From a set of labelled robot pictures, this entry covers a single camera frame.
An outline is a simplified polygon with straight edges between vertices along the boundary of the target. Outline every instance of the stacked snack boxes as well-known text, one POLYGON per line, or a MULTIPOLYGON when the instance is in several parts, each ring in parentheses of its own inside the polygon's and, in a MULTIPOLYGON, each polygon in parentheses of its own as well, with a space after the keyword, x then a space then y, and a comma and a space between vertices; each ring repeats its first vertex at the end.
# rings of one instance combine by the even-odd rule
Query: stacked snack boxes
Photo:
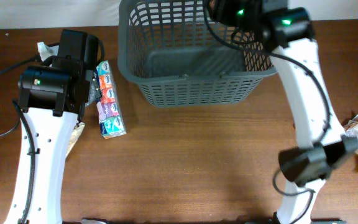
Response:
POLYGON ((99 124, 102 136, 105 139, 126 134, 124 121, 117 99, 116 84, 112 79, 110 64, 108 61, 101 62, 96 67, 99 77, 99 86, 102 98, 97 102, 99 111, 99 124))

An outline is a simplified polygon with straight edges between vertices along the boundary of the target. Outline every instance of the cable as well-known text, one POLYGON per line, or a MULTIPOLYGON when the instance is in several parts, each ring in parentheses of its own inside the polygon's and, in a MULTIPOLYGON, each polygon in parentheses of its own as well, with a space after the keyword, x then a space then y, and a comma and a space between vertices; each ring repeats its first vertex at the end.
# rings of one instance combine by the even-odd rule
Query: cable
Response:
POLYGON ((12 102, 13 102, 13 105, 14 105, 16 111, 17 111, 17 114, 20 117, 20 120, 22 121, 23 127, 27 133, 27 139, 29 140, 29 144, 30 144, 30 151, 27 154, 31 157, 29 189, 27 191, 27 200, 25 202, 25 208, 23 211, 22 219, 21 219, 21 224, 25 224, 27 221, 27 216, 29 214, 31 200, 32 200, 32 191, 34 188, 34 177, 35 177, 35 155, 37 152, 35 151, 35 144, 34 144, 34 139, 32 137, 31 130, 30 130, 30 126, 29 126, 26 118, 24 117, 23 111, 20 109, 19 105, 16 103, 15 100, 12 100, 12 102))
POLYGON ((208 18, 206 17, 206 8, 208 6, 209 0, 204 0, 204 7, 203 7, 203 13, 204 13, 204 23, 206 25, 206 28, 208 29, 209 33, 222 45, 225 45, 226 47, 230 47, 234 50, 244 50, 241 47, 234 46, 232 44, 227 43, 226 41, 222 40, 218 35, 215 34, 215 32, 212 30, 211 26, 209 25, 208 18))
POLYGON ((273 187, 274 189, 281 195, 283 196, 287 196, 287 197, 296 197, 298 195, 301 195, 301 194, 304 194, 304 193, 307 193, 309 192, 310 196, 309 196, 309 199, 308 199, 308 202, 306 203, 306 207, 303 209, 303 212, 296 218, 294 219, 290 224, 294 224, 296 223, 297 221, 299 221, 301 218, 304 217, 304 215, 306 215, 306 213, 308 212, 310 206, 311 206, 311 203, 313 201, 313 196, 314 196, 314 193, 316 193, 313 189, 305 189, 304 191, 302 192, 297 192, 297 193, 286 193, 282 190, 280 190, 277 186, 277 183, 276 183, 276 179, 278 177, 278 175, 281 173, 281 172, 285 172, 288 168, 290 168, 291 166, 288 166, 288 164, 285 164, 283 167, 283 170, 281 168, 278 168, 276 170, 276 172, 274 173, 273 175, 273 187))
MULTIPOLYGON (((15 69, 15 68, 17 68, 17 67, 20 67, 20 66, 22 66, 22 65, 25 65, 25 64, 27 64, 27 63, 29 63, 29 62, 39 62, 39 61, 41 61, 40 55, 35 55, 35 56, 33 56, 33 57, 31 57, 31 58, 29 58, 29 59, 27 59, 27 60, 24 60, 24 61, 22 61, 22 62, 19 62, 19 63, 15 64, 15 65, 12 65, 12 66, 10 66, 10 67, 7 67, 7 68, 5 68, 4 70, 1 70, 1 71, 0 71, 0 76, 3 75, 3 74, 5 74, 5 73, 7 73, 7 72, 10 72, 11 70, 13 70, 13 69, 15 69)), ((20 124, 20 120, 18 119, 18 120, 16 121, 16 124, 14 125, 14 127, 11 128, 10 130, 4 132, 4 133, 0 133, 0 137, 3 137, 3 136, 5 136, 5 135, 7 135, 7 134, 12 133, 14 130, 16 130, 16 128, 19 126, 19 124, 20 124)))

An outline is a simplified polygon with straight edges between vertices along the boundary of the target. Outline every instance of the wooden tabletop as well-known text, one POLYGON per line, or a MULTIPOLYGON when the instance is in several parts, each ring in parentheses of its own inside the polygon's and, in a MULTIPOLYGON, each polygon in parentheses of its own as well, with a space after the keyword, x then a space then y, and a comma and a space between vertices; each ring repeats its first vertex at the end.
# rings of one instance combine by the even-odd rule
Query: wooden tabletop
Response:
MULTIPOLYGON (((358 113, 358 21, 315 22, 321 68, 340 121, 358 113)), ((0 70, 58 42, 62 29, 0 30, 0 70)), ((195 222, 271 217, 282 197, 271 180, 282 149, 296 146, 293 118, 278 75, 236 105, 158 109, 117 68, 117 27, 78 28, 106 48, 128 134, 105 140, 96 106, 66 161, 65 221, 83 217, 137 222, 195 222)), ((0 78, 0 131, 12 127, 11 104, 25 66, 0 78)), ((20 130, 0 139, 0 223, 11 206, 20 130)), ((283 177, 280 186, 284 186, 283 177)), ((335 171, 313 218, 358 223, 358 157, 335 171)))

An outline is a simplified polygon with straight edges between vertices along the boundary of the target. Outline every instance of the green led light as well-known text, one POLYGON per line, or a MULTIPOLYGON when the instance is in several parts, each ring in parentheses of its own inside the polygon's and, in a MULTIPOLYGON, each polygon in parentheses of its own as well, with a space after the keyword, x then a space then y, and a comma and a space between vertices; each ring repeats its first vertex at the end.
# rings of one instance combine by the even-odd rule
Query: green led light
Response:
POLYGON ((243 16, 244 15, 244 10, 241 9, 239 12, 237 12, 237 15, 243 16))
POLYGON ((289 25, 291 25, 292 21, 289 19, 283 19, 282 23, 283 23, 283 25, 289 26, 289 25))

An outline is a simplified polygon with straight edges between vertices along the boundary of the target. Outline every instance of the black cable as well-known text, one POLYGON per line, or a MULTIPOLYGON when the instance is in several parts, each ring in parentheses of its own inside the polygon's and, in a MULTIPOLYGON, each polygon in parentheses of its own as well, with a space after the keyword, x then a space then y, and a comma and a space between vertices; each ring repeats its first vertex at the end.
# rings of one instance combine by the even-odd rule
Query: black cable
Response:
POLYGON ((206 28, 208 29, 209 33, 222 45, 225 45, 226 47, 230 47, 234 50, 244 50, 241 47, 234 46, 232 44, 227 43, 226 41, 222 40, 218 35, 215 34, 214 30, 212 30, 211 26, 209 25, 208 18, 206 16, 206 8, 208 6, 209 0, 204 0, 204 7, 203 7, 203 14, 204 14, 204 23, 206 25, 206 28))
POLYGON ((34 139, 32 137, 31 130, 30 130, 30 126, 29 126, 26 118, 24 117, 23 111, 20 109, 20 107, 16 103, 16 101, 13 100, 12 102, 13 102, 13 105, 14 105, 16 111, 17 111, 17 114, 20 117, 20 120, 22 120, 22 124, 23 124, 24 129, 27 133, 27 139, 29 140, 29 144, 30 144, 30 151, 29 151, 29 153, 27 153, 27 155, 29 155, 31 157, 29 189, 27 190, 27 200, 25 202, 25 208, 23 211, 22 219, 21 219, 21 224, 25 224, 27 221, 27 216, 29 214, 31 200, 32 200, 32 191, 34 188, 34 177, 35 177, 35 155, 37 152, 35 151, 35 144, 34 144, 34 139))
POLYGON ((312 201, 313 201, 314 193, 316 193, 316 192, 315 192, 313 189, 309 189, 309 188, 306 188, 304 191, 302 191, 302 192, 297 192, 297 193, 286 193, 286 192, 280 190, 280 189, 278 188, 278 186, 277 186, 276 179, 277 179, 278 175, 279 175, 281 172, 285 172, 288 168, 291 167, 291 166, 286 166, 286 165, 284 165, 282 169, 281 169, 281 168, 278 168, 278 169, 276 170, 276 172, 274 173, 273 181, 272 181, 272 182, 273 182, 273 187, 274 187, 274 189, 275 189, 279 194, 281 194, 281 195, 283 195, 283 196, 287 196, 287 197, 296 197, 296 196, 298 196, 298 195, 301 195, 301 194, 304 194, 304 193, 307 193, 307 192, 309 192, 309 194, 310 194, 309 199, 308 199, 308 202, 306 203, 306 206, 305 206, 305 208, 303 209, 303 212, 302 212, 296 219, 294 219, 294 220, 290 223, 290 224, 294 224, 294 223, 296 223, 297 221, 299 221, 301 218, 303 218, 304 215, 308 212, 308 210, 309 210, 309 208, 310 208, 310 206, 311 206, 311 203, 312 203, 312 201))
MULTIPOLYGON (((33 56, 33 57, 31 57, 31 58, 29 58, 29 59, 27 59, 27 60, 24 60, 24 61, 22 61, 22 62, 19 62, 19 63, 15 64, 15 65, 12 65, 12 66, 10 66, 10 67, 7 67, 7 68, 5 68, 4 70, 1 70, 1 71, 0 71, 0 76, 3 75, 3 74, 5 74, 5 73, 7 73, 7 72, 10 72, 11 70, 13 70, 13 69, 15 69, 15 68, 17 68, 17 67, 20 67, 20 66, 22 66, 22 65, 25 65, 25 64, 27 64, 27 63, 29 63, 29 62, 39 62, 39 61, 41 61, 40 55, 35 55, 35 56, 33 56)), ((18 119, 18 120, 16 121, 16 124, 14 125, 14 127, 11 128, 10 130, 4 132, 4 133, 0 133, 0 137, 3 137, 3 136, 5 136, 5 135, 7 135, 7 134, 10 134, 10 133, 13 132, 14 130, 16 130, 16 128, 19 126, 19 124, 20 124, 20 120, 18 119)))
POLYGON ((233 33, 231 34, 230 38, 233 39, 239 32, 239 29, 238 28, 235 28, 233 33))

